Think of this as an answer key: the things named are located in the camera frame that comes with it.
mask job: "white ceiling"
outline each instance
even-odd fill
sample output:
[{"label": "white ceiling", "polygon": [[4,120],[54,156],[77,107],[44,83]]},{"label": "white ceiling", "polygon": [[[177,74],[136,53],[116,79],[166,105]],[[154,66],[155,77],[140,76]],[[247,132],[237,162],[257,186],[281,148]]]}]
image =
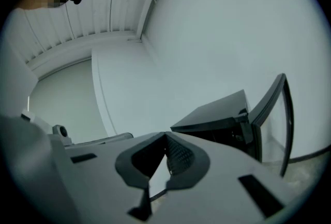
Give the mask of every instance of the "white ceiling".
[{"label": "white ceiling", "polygon": [[55,9],[16,9],[8,19],[4,41],[31,66],[40,56],[45,59],[89,35],[131,31],[140,38],[151,1],[83,0]]}]

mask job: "floor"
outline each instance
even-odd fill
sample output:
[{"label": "floor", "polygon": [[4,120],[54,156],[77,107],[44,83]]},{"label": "floor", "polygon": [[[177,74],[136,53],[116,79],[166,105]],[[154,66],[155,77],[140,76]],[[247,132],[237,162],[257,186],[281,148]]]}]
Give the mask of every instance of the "floor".
[{"label": "floor", "polygon": [[[303,193],[319,180],[329,158],[330,152],[327,152],[312,159],[289,164],[284,176],[285,182],[297,195]],[[167,195],[164,195],[151,203],[153,213],[166,198]]]}]

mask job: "black slot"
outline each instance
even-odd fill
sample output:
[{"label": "black slot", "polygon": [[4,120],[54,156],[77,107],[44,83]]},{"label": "black slot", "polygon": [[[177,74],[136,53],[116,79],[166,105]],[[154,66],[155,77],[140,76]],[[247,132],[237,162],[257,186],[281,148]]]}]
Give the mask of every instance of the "black slot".
[{"label": "black slot", "polygon": [[266,218],[283,209],[283,205],[253,175],[238,179]]},{"label": "black slot", "polygon": [[96,157],[97,157],[97,155],[95,155],[93,153],[88,153],[88,154],[84,154],[84,155],[80,155],[80,156],[74,156],[74,157],[71,157],[70,159],[71,159],[72,163],[78,163],[78,162],[91,160]]}]

